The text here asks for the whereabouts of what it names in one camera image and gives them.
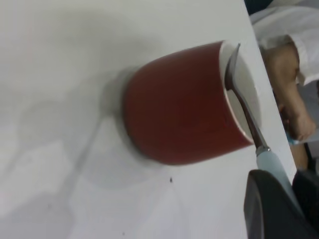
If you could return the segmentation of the bare person hand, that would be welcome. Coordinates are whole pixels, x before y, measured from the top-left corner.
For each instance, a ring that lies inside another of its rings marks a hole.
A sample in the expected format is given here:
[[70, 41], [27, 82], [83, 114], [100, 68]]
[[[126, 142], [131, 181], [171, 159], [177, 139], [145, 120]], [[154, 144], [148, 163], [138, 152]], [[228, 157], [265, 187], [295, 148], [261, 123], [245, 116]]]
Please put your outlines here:
[[279, 113], [284, 129], [292, 139], [303, 141], [315, 132], [316, 124], [302, 101], [293, 102], [288, 106], [279, 103]]

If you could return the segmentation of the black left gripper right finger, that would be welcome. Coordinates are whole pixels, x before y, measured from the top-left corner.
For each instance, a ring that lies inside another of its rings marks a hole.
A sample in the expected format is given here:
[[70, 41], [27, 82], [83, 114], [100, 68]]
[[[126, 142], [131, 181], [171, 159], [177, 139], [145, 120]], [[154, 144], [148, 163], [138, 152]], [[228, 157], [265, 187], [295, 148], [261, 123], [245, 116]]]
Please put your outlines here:
[[293, 180], [293, 192], [301, 211], [293, 213], [293, 238], [319, 237], [319, 176], [310, 170], [298, 171]]

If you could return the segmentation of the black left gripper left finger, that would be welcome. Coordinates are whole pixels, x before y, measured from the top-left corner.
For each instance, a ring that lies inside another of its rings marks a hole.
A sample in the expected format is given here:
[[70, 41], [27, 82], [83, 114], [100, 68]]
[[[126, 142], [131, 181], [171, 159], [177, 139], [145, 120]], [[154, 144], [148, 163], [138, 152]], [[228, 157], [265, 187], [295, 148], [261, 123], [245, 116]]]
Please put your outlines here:
[[313, 228], [269, 172], [251, 170], [244, 200], [249, 239], [312, 239]]

